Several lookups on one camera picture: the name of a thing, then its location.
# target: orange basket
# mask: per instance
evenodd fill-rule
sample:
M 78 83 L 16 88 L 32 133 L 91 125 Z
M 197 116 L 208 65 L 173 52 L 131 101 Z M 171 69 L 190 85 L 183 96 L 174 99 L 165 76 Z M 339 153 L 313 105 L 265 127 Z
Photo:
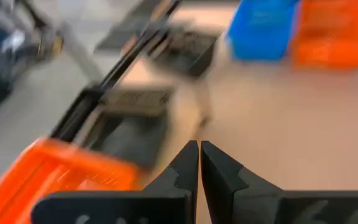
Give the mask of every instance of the orange basket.
M 32 207 L 56 191 L 135 190 L 135 165 L 43 139 L 29 146 L 0 179 L 0 224 L 31 223 Z
M 297 65 L 358 66 L 358 0 L 304 0 L 292 45 Z

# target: gray floor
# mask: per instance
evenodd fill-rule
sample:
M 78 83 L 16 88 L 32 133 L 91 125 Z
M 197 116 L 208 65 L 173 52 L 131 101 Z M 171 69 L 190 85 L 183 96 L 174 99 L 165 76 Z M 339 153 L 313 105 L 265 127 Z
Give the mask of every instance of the gray floor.
M 55 21 L 63 17 L 69 20 L 78 38 L 91 52 L 112 24 L 120 21 L 137 0 L 36 2 Z M 82 3 L 83 7 L 73 7 L 73 2 L 76 5 Z M 118 55 L 94 58 L 106 72 L 117 61 Z M 65 54 L 49 65 L 34 69 L 21 80 L 15 92 L 0 106 L 0 175 L 26 146 L 51 133 L 88 82 L 75 62 Z

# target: black metal rod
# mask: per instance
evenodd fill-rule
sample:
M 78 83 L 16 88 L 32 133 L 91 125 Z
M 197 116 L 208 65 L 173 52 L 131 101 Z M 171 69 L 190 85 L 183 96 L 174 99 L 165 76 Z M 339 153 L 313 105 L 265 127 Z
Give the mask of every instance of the black metal rod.
M 170 16 L 178 7 L 180 0 L 173 0 L 169 7 L 166 8 L 165 13 L 161 17 Z M 157 35 L 158 29 L 151 29 L 145 31 L 137 39 L 136 43 L 126 52 L 126 54 L 118 61 L 118 63 L 110 70 L 104 80 L 101 82 L 101 87 L 104 90 L 114 87 L 119 79 L 125 74 L 126 70 L 132 65 L 137 56 L 143 51 L 147 44 Z

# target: blue plastic crate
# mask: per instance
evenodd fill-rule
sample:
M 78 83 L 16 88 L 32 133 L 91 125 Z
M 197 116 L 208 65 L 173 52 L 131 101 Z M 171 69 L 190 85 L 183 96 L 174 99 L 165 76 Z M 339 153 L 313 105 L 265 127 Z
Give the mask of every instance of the blue plastic crate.
M 228 31 L 234 58 L 280 60 L 294 27 L 294 1 L 243 0 Z

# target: plastic crate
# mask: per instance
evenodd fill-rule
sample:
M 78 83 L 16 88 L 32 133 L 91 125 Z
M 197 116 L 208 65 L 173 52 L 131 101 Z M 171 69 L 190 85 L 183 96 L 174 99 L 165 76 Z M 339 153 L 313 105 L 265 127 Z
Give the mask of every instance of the plastic crate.
M 297 65 L 358 66 L 358 0 L 304 0 L 292 47 Z
M 234 58 L 281 59 L 287 51 L 297 5 L 288 1 L 241 1 L 227 33 Z
M 38 140 L 0 179 L 0 223 L 31 223 L 32 207 L 58 191 L 135 190 L 138 168 L 57 140 Z

